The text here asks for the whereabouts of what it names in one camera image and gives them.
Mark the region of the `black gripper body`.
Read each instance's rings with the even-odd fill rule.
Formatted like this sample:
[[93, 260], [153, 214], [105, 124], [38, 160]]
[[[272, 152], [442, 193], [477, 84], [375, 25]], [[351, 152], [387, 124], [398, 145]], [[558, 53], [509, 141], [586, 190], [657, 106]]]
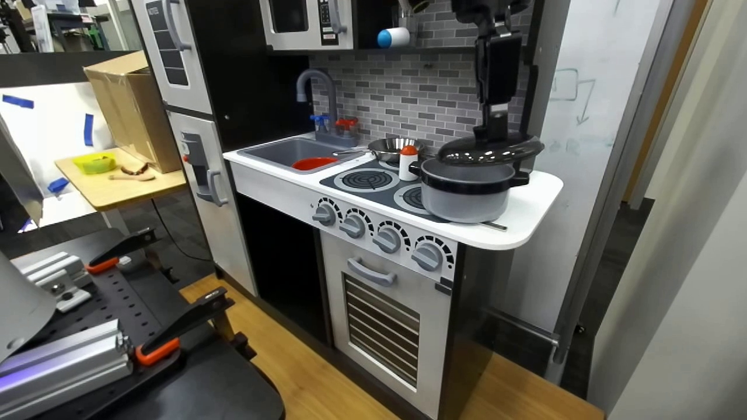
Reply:
[[482, 145], [498, 141], [507, 135], [507, 120], [492, 116], [492, 105], [507, 105], [516, 93], [520, 63], [520, 37], [500, 33], [483, 23], [477, 39], [477, 90], [482, 102], [482, 124], [475, 127]]

